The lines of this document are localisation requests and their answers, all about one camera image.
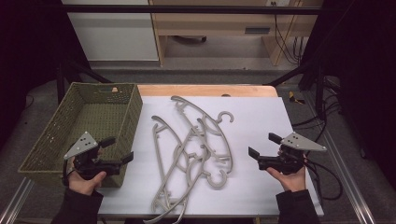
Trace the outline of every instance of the sleeve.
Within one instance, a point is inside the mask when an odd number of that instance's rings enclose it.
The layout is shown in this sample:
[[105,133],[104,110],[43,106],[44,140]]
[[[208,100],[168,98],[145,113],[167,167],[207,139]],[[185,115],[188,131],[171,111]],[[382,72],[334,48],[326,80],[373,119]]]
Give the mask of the sleeve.
[[93,191],[91,196],[66,189],[61,209],[51,224],[96,224],[103,195]]
[[290,190],[276,195],[279,208],[279,224],[300,223],[317,224],[315,206],[307,189],[291,192]]

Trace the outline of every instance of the plastic storage basket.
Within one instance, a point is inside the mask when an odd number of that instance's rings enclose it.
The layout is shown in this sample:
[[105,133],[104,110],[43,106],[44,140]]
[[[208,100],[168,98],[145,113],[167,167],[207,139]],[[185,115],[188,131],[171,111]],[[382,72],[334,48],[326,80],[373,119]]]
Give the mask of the plastic storage basket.
[[[116,143],[106,147],[100,158],[121,159],[132,150],[142,104],[135,84],[72,83],[19,173],[39,185],[62,185],[64,154],[84,132],[89,132],[96,141],[115,136]],[[102,186],[119,188],[126,166],[123,165],[120,175],[107,176]]]

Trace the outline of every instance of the white cabinet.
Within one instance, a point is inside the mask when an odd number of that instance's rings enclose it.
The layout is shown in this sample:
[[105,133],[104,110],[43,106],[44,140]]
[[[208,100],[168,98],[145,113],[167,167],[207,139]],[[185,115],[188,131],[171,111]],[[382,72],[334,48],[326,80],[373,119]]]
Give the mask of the white cabinet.
[[[148,5],[146,0],[63,0],[64,4]],[[68,13],[89,61],[158,61],[148,13]]]

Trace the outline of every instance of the hand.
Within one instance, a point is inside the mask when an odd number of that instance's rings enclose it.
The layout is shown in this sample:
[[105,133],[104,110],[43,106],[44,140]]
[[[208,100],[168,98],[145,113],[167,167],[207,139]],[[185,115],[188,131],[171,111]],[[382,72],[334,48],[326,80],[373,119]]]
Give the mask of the hand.
[[306,189],[305,186],[305,166],[303,166],[297,173],[290,175],[282,175],[278,170],[269,167],[267,172],[277,179],[285,191],[291,192]]
[[85,180],[76,171],[72,172],[69,179],[69,188],[74,192],[91,196],[94,189],[102,186],[102,181],[106,177],[106,172],[102,171],[91,180]]

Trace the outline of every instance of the black curtain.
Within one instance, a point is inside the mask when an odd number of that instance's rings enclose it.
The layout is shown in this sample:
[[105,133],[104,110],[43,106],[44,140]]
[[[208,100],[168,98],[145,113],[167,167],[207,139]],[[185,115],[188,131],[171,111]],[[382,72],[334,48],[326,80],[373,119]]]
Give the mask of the black curtain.
[[[303,62],[337,20],[319,18]],[[320,54],[325,76],[339,77],[340,101],[361,145],[396,188],[396,1],[356,0]],[[316,74],[307,72],[309,86]]]
[[[0,0],[0,147],[7,141],[34,87],[56,78],[60,63],[90,68],[66,13],[41,11],[60,0]],[[71,81],[79,77],[65,71]]]

